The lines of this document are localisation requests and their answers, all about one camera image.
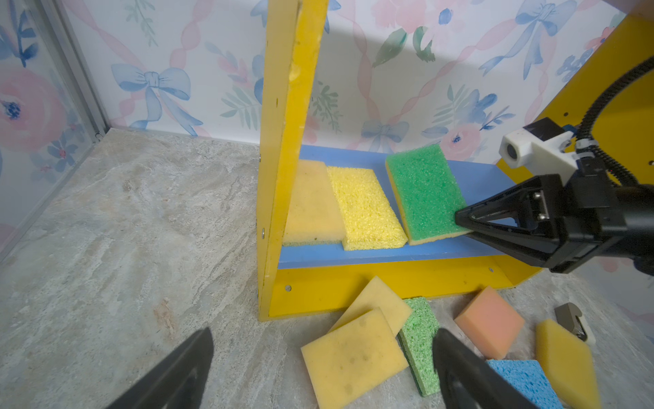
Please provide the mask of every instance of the black cable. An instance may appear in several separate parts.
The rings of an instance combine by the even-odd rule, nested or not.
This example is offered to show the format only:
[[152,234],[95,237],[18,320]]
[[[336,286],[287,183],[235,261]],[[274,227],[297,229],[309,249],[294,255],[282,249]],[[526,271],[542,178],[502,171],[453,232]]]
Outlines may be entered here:
[[[600,113],[606,108],[606,106],[616,97],[617,94],[622,92],[627,86],[632,82],[638,80],[648,72],[654,69],[654,56],[646,59],[642,63],[638,64],[636,67],[630,69],[622,77],[617,79],[611,86],[609,86],[602,94],[597,97],[595,102],[591,107],[586,111],[586,115],[583,116],[579,129],[577,131],[577,140],[580,139],[591,139],[593,140],[593,135],[591,131],[597,121]],[[608,153],[604,152],[599,146],[591,145],[587,149],[580,151],[591,151],[596,157],[601,159],[606,166],[606,169],[617,178],[617,180],[623,186],[637,185],[637,178],[629,171],[627,168],[622,166],[620,162],[613,159]]]

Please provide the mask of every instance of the robotic arm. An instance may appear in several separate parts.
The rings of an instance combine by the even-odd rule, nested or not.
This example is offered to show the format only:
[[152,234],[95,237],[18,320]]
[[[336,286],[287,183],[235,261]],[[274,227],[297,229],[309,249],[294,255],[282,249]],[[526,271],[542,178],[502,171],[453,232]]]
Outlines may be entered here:
[[[505,135],[502,158],[536,176],[458,211],[456,223],[472,230],[470,237],[553,272],[571,272],[603,255],[631,258],[654,276],[654,186],[638,183],[590,133],[613,97],[652,69],[654,57],[615,81],[578,130],[544,118]],[[563,152],[573,137],[576,151]],[[497,222],[508,217],[515,226]]]

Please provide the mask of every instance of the blue sponge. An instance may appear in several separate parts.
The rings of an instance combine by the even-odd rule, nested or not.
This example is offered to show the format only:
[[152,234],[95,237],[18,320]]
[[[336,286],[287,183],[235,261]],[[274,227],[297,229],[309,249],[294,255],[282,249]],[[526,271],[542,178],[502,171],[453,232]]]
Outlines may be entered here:
[[538,361],[487,361],[518,392],[540,409],[563,409]]

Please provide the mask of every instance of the blue shelf board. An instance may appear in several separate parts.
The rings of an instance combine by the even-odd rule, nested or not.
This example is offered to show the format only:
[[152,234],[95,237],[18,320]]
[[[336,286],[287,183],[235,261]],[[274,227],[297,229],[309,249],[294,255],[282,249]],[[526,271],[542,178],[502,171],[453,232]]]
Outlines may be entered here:
[[[390,206],[401,222],[398,204],[386,173],[386,157],[377,152],[350,151],[302,145],[300,159],[319,160],[327,166],[366,168],[375,171]],[[473,162],[448,161],[452,174],[468,205],[487,199],[515,185],[497,166]],[[345,251],[342,244],[282,247],[278,268],[307,268],[373,264],[412,260],[438,260],[502,255],[492,247],[467,236],[436,240],[421,245],[404,245],[400,249]]]

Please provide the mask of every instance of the small metal bracket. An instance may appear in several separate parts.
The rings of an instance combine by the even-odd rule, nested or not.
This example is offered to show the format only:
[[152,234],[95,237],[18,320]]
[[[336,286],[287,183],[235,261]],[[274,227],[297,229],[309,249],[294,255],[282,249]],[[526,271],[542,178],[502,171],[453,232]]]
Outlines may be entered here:
[[586,344],[595,343],[595,337],[588,327],[588,322],[586,322],[580,308],[575,304],[571,302],[563,304],[562,306],[556,307],[554,313],[557,316],[557,321],[563,328],[570,331]]

